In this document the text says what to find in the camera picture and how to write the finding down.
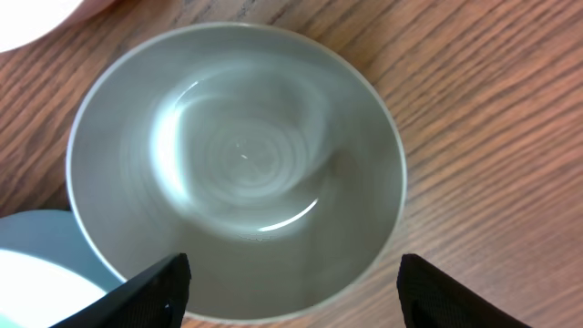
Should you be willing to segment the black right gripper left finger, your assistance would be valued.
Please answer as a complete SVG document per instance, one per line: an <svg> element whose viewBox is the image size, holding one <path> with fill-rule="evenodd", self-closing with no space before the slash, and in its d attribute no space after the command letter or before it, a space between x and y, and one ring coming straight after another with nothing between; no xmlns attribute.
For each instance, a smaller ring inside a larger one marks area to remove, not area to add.
<svg viewBox="0 0 583 328"><path fill-rule="evenodd" d="M52 328L180 328L190 280L187 255L173 254Z"/></svg>

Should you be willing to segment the grey bowl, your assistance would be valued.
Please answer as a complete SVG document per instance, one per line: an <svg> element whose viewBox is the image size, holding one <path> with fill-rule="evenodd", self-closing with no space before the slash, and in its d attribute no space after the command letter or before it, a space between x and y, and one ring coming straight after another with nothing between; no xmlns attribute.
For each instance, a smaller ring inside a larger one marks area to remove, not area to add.
<svg viewBox="0 0 583 328"><path fill-rule="evenodd" d="M385 252L406 184L373 86L274 26L187 26L133 48L88 90L66 151L71 210L98 258L129 280L186 254L186 314L215 323L345 295Z"/></svg>

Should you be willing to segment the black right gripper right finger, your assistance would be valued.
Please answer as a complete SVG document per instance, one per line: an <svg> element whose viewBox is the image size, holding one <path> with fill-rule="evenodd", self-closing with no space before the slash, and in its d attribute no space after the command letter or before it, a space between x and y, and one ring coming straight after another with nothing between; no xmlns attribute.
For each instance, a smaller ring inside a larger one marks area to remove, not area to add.
<svg viewBox="0 0 583 328"><path fill-rule="evenodd" d="M528 328L416 254L402 256L396 287L407 328Z"/></svg>

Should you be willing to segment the pink bowl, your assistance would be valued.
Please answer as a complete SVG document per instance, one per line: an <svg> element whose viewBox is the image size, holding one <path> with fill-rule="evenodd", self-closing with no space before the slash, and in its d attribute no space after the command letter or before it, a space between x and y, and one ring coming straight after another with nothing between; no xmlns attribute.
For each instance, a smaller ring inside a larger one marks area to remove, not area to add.
<svg viewBox="0 0 583 328"><path fill-rule="evenodd" d="M98 14L115 0L1 0L1 52Z"/></svg>

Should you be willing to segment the light blue bowl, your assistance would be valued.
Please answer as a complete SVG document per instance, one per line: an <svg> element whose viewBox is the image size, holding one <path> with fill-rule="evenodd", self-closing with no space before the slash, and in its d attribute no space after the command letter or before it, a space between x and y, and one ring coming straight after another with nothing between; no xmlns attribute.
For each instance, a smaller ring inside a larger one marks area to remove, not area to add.
<svg viewBox="0 0 583 328"><path fill-rule="evenodd" d="M121 284L71 212L31 210L1 219L3 327L51 327Z"/></svg>

